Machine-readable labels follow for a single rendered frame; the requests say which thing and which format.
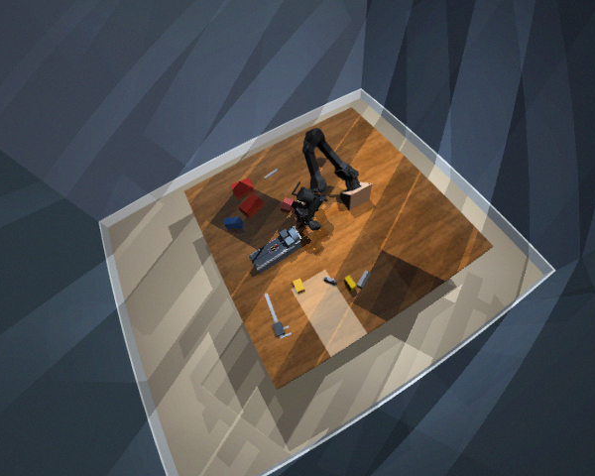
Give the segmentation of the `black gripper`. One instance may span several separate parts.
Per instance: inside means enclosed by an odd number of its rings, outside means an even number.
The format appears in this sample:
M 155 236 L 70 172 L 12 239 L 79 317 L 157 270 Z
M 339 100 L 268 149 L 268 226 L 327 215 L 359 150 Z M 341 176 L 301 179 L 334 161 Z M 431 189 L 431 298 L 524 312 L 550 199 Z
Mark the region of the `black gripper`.
M 296 207 L 299 207 L 299 206 L 303 206 L 303 204 L 302 204 L 300 201 L 294 201 L 294 202 L 293 202 L 293 204 L 292 204 L 292 207 L 293 207 L 294 209 L 296 209 Z M 300 224 L 300 226 L 298 227 L 298 229 L 301 229 L 302 227 L 304 227 L 305 225 L 307 225 L 307 224 L 308 224 L 308 227 L 309 227 L 311 230 L 319 230 L 319 229 L 320 229 L 320 227 L 321 227 L 321 225 L 320 225 L 320 224 L 319 224 L 317 221 L 314 221 L 314 220 L 311 218 L 311 217 L 314 217 L 314 215 L 313 215 L 313 214 L 314 214 L 316 211 L 318 211 L 319 209 L 318 209 L 318 208 L 314 208 L 314 207 L 312 207 L 312 206 L 311 206 L 309 203 L 307 203 L 307 208 L 308 208 L 308 209 L 311 209 L 310 216 L 309 216 L 309 218 L 307 218 L 306 220 L 303 220 L 302 218 L 298 218 L 298 219 L 297 219 L 297 223 L 299 223 L 299 222 L 301 222 L 301 221 L 302 221 L 302 223 Z

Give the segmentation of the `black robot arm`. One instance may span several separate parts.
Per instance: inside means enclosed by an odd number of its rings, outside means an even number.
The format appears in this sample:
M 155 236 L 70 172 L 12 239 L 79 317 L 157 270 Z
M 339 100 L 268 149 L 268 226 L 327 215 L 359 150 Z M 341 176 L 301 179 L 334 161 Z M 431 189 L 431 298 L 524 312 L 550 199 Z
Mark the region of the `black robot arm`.
M 297 218 L 309 218 L 311 209 L 307 208 L 307 203 L 314 208 L 318 208 L 324 201 L 328 201 L 326 194 L 318 193 L 326 191 L 327 182 L 321 175 L 318 167 L 314 152 L 316 147 L 334 164 L 336 169 L 335 173 L 339 178 L 345 181 L 345 186 L 348 190 L 353 191 L 361 187 L 359 180 L 357 179 L 359 172 L 354 170 L 349 164 L 343 162 L 337 154 L 333 152 L 325 142 L 324 134 L 322 134 L 319 128 L 310 130 L 305 133 L 302 148 L 310 173 L 310 188 L 303 186 L 297 193 L 297 200 L 305 202 L 304 206 L 296 207 L 295 215 Z

